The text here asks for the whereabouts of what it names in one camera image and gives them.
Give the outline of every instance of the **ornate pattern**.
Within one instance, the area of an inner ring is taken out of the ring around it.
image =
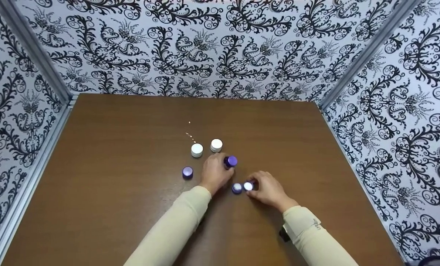
[[[440,0],[422,0],[324,115],[404,258],[440,255]]]
[[[17,1],[74,93],[315,102],[397,3]]]
[[[51,13],[40,15],[53,21]],[[37,27],[48,25],[40,22]],[[66,46],[63,39],[51,34],[39,38],[54,47]],[[61,108],[54,91],[0,17],[0,226]]]

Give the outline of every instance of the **left hand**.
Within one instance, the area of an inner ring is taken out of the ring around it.
[[[215,193],[225,185],[235,173],[235,168],[225,169],[223,159],[227,155],[225,153],[215,153],[210,155],[203,163],[202,178],[200,186],[205,187],[210,194]]]

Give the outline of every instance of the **beige long-sleeve shirt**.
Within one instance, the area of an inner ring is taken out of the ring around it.
[[[149,230],[124,266],[170,266],[199,225],[212,196],[204,187],[183,192]],[[357,266],[307,208],[282,214],[284,227],[309,266]]]

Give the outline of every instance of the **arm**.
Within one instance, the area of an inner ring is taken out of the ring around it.
[[[124,266],[170,266],[199,225],[212,196],[235,172],[225,170],[224,153],[215,153],[203,163],[201,182],[182,193],[172,207],[149,230]]]
[[[307,208],[296,205],[282,216],[287,234],[309,266],[358,266]]]
[[[320,225],[320,220],[307,208],[289,198],[281,184],[268,172],[249,177],[258,182],[257,191],[247,195],[278,209],[292,242],[309,266],[358,266],[346,250]]]
[[[201,186],[183,192],[149,230],[124,265],[172,265],[199,225],[210,199],[210,192]]]

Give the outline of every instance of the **hand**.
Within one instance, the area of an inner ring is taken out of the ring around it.
[[[215,153],[210,155],[203,163],[202,178],[200,186],[205,187],[212,196],[225,185],[235,173],[235,168],[225,170],[223,159],[225,153]]]
[[[275,207],[281,213],[291,207],[298,206],[295,200],[286,195],[281,184],[269,172],[252,173],[248,179],[258,182],[259,187],[258,190],[247,191],[248,196]]]

